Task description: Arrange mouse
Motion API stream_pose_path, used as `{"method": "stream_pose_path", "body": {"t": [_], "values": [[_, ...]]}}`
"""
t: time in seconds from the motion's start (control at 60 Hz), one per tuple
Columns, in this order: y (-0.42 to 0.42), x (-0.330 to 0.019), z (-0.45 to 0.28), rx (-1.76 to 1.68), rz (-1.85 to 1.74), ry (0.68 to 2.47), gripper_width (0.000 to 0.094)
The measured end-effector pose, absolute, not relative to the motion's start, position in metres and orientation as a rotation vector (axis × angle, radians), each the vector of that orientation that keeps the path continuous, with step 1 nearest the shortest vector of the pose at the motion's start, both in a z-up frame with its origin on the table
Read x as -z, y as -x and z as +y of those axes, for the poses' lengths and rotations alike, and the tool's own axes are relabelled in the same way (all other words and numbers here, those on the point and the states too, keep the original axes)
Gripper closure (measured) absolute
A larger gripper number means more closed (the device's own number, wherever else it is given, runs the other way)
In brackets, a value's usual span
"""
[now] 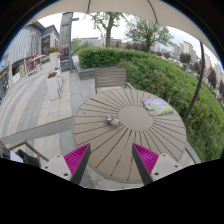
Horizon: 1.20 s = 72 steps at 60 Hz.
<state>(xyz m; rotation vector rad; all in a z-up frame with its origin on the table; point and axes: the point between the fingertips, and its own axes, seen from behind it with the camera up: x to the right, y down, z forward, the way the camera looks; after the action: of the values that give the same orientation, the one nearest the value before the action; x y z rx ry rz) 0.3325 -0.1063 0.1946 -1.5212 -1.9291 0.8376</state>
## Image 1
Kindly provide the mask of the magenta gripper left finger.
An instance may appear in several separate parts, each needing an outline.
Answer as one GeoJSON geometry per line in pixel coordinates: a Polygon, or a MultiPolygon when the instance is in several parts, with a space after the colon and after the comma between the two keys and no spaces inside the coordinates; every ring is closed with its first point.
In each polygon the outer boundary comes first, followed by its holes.
{"type": "Polygon", "coordinates": [[[65,156],[56,155],[42,169],[79,185],[91,154],[90,144],[85,144],[65,156]]]}

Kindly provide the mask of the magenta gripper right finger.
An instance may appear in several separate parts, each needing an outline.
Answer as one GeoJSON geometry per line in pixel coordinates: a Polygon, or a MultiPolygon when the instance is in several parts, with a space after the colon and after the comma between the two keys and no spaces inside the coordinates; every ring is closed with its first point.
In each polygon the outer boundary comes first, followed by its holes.
{"type": "Polygon", "coordinates": [[[158,155],[135,143],[132,144],[132,154],[144,185],[182,169],[182,166],[167,154],[158,155]]]}

